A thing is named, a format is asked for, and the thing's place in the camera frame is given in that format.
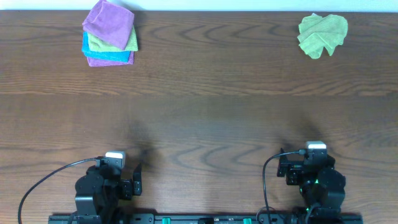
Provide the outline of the light green cloth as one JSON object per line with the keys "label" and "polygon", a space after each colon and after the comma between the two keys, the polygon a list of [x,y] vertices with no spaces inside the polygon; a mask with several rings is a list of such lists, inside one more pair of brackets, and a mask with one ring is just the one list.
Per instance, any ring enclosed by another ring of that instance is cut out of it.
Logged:
{"label": "light green cloth", "polygon": [[302,19],[298,30],[298,46],[311,59],[318,59],[323,49],[332,56],[336,47],[343,45],[348,33],[348,21],[343,16],[330,14],[322,17],[313,13]]}

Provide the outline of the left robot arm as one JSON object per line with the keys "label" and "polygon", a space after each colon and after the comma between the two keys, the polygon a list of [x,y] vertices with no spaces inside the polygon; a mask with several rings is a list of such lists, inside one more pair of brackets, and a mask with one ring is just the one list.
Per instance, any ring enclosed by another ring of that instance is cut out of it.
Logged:
{"label": "left robot arm", "polygon": [[142,194],[142,165],[134,169],[131,179],[121,178],[119,165],[91,166],[75,184],[76,212],[68,223],[118,223],[120,200]]}

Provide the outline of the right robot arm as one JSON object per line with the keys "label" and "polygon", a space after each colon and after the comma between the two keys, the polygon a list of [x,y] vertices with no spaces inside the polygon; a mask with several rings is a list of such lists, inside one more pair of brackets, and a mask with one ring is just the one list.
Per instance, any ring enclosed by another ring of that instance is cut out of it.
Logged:
{"label": "right robot arm", "polygon": [[299,186],[305,208],[296,208],[291,223],[343,223],[341,205],[345,199],[346,177],[335,170],[335,159],[326,149],[299,149],[292,154],[303,155],[302,161],[292,161],[280,150],[278,177],[287,185]]}

